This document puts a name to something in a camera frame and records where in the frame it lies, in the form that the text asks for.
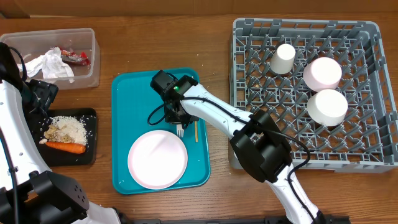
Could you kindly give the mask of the white napkin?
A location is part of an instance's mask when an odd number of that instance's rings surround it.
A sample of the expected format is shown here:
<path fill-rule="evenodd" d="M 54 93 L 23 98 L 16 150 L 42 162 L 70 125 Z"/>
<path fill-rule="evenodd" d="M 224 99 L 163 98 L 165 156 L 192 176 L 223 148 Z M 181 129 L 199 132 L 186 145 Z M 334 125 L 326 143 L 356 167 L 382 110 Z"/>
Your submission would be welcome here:
<path fill-rule="evenodd" d="M 25 62 L 27 76 L 32 78 L 39 72 L 42 72 L 44 79 L 74 77 L 72 68 L 63 62 L 61 54 L 60 48 L 54 47 L 44 55 Z"/>

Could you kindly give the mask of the orange carrot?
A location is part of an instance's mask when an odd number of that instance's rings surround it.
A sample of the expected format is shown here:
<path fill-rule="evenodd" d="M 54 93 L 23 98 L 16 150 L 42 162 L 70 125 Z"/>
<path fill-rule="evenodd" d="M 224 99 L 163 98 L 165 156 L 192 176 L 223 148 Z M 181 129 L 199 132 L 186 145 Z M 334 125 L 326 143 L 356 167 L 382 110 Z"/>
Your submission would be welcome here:
<path fill-rule="evenodd" d="M 65 142 L 51 142 L 45 143 L 46 146 L 58 149 L 61 151 L 70 152 L 73 154 L 83 154 L 86 151 L 86 146 L 77 143 L 65 143 Z"/>

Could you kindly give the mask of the pink round plate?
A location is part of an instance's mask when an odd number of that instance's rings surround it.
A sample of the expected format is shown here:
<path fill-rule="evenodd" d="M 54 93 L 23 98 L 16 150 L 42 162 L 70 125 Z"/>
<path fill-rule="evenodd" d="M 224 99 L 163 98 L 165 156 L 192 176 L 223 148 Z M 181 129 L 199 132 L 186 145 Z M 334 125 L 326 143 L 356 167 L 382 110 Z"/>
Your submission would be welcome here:
<path fill-rule="evenodd" d="M 136 139 L 127 157 L 132 178 L 142 187 L 161 190 L 177 183 L 186 171 L 187 149 L 175 134 L 149 131 Z"/>

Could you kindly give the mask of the wooden chopstick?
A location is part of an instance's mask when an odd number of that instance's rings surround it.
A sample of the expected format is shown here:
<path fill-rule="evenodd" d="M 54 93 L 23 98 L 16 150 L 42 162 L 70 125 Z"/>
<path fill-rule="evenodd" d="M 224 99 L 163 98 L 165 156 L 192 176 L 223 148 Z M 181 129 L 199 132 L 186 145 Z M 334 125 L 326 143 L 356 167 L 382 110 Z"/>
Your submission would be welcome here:
<path fill-rule="evenodd" d="M 194 122 L 195 125 L 195 142 L 198 142 L 198 125 L 197 121 Z"/>

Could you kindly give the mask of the white bowl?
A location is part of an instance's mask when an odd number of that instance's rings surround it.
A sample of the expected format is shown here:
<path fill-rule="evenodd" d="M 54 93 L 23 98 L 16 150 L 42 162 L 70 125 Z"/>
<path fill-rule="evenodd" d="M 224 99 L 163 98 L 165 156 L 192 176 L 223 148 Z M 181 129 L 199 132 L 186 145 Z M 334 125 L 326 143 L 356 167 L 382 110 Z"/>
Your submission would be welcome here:
<path fill-rule="evenodd" d="M 338 91 L 326 89 L 313 95 L 307 102 L 309 116 L 318 124 L 336 126 L 345 119 L 348 110 L 346 98 Z"/>

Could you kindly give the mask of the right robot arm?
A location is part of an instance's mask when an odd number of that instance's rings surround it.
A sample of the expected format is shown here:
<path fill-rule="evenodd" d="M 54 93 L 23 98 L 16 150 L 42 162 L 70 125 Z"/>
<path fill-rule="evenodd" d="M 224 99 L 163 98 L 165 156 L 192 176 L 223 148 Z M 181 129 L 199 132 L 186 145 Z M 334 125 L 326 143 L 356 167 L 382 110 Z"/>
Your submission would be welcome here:
<path fill-rule="evenodd" d="M 294 138 L 282 133 L 265 111 L 251 113 L 235 108 L 188 75 L 177 78 L 160 70 L 152 77 L 150 86 L 163 101 L 164 121 L 186 129 L 194 121 L 203 119 L 227 135 L 241 167 L 258 182 L 269 185 L 289 222 L 326 222 L 295 175 L 310 159 L 293 164 L 289 142 Z"/>

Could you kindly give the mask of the white plastic spoon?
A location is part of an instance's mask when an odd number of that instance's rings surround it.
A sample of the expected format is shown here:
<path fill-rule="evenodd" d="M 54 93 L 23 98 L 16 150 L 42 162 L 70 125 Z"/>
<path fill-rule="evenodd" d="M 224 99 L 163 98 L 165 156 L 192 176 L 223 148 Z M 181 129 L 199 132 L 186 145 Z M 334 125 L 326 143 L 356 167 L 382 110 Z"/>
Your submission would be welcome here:
<path fill-rule="evenodd" d="M 176 132 L 177 132 L 177 136 L 178 136 L 179 138 L 183 138 L 184 129 L 183 129 L 182 124 L 176 125 Z"/>

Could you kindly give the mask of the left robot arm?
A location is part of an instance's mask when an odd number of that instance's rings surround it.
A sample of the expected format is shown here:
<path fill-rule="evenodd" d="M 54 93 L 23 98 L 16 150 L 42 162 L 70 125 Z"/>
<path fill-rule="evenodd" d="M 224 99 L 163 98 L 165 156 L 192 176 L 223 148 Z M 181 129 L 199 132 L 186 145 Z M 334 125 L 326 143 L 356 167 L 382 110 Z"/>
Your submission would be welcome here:
<path fill-rule="evenodd" d="M 129 223 L 97 205 L 73 178 L 52 172 L 34 141 L 58 87 L 27 80 L 18 51 L 1 44 L 1 223 Z"/>

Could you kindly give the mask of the red snack wrapper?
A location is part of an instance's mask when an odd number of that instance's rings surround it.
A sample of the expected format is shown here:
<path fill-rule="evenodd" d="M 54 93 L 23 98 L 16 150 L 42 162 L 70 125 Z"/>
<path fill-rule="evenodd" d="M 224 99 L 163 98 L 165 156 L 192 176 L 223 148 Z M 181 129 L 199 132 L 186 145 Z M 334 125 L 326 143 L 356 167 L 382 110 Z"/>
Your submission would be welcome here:
<path fill-rule="evenodd" d="M 81 54 L 76 54 L 75 52 L 67 51 L 65 49 L 60 48 L 61 51 L 61 59 L 65 63 L 73 64 L 73 65 L 90 65 L 91 62 L 87 57 L 86 53 L 82 52 Z"/>

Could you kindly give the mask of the pink bowl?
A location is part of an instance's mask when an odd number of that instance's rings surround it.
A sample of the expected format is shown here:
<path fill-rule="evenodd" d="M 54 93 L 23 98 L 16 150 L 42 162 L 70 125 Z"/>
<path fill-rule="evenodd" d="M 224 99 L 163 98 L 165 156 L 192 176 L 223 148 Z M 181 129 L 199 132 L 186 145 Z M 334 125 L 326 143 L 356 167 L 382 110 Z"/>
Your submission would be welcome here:
<path fill-rule="evenodd" d="M 336 89 L 342 76 L 337 61 L 329 57 L 320 57 L 308 64 L 303 71 L 303 80 L 309 89 L 319 92 Z"/>

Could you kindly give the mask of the white paper cup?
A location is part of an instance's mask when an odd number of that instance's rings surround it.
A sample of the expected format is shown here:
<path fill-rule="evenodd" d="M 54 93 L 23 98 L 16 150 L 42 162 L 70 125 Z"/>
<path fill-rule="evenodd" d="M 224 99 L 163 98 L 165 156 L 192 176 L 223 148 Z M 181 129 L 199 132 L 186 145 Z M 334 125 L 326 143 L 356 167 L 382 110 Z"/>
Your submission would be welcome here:
<path fill-rule="evenodd" d="M 295 54 L 295 48 L 290 44 L 278 46 L 270 61 L 271 70 L 276 74 L 290 72 L 293 68 Z"/>

